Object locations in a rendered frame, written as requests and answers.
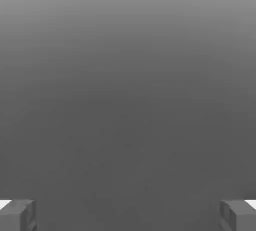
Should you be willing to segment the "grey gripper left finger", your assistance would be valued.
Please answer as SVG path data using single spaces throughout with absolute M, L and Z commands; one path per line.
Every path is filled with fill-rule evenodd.
M 0 199 L 0 231 L 38 231 L 37 202 Z

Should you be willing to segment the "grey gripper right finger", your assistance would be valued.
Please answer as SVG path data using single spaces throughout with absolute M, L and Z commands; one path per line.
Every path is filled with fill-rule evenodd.
M 221 200 L 219 231 L 256 231 L 256 199 Z

